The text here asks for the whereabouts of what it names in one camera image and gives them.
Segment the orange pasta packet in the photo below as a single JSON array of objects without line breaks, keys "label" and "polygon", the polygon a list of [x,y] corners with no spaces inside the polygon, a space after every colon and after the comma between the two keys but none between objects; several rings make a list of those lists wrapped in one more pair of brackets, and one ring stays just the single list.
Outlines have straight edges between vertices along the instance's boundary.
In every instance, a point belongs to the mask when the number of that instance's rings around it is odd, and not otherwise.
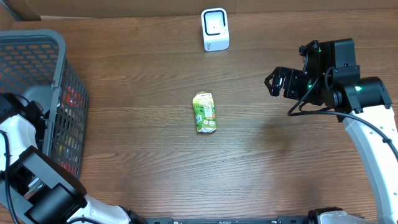
[{"label": "orange pasta packet", "polygon": [[68,87],[61,92],[53,132],[55,162],[79,177],[87,119],[85,95]]}]

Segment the green juice carton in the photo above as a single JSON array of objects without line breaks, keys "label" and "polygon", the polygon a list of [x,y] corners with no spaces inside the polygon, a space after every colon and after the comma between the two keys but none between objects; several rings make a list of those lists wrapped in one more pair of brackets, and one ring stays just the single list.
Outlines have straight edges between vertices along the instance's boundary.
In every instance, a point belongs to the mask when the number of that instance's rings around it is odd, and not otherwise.
[{"label": "green juice carton", "polygon": [[216,110],[211,93],[198,92],[192,100],[198,133],[213,133],[217,130]]}]

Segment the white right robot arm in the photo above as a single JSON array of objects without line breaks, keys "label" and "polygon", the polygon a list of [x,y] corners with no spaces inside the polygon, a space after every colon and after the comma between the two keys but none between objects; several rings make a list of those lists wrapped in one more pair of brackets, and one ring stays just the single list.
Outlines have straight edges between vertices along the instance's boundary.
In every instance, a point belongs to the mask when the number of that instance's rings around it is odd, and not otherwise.
[{"label": "white right robot arm", "polygon": [[288,116],[333,115],[353,140],[374,195],[378,223],[397,223],[397,126],[392,100],[378,77],[361,77],[353,39],[299,47],[301,70],[276,67],[270,95],[296,100]]}]

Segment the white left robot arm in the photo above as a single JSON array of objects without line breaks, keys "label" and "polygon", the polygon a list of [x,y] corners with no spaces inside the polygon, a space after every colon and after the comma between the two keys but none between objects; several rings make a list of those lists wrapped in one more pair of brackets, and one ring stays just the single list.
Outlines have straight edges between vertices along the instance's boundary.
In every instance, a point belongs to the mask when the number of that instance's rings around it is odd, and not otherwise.
[{"label": "white left robot arm", "polygon": [[1,94],[1,204],[14,223],[145,223],[137,213],[87,194],[39,148],[46,123],[36,102]]}]

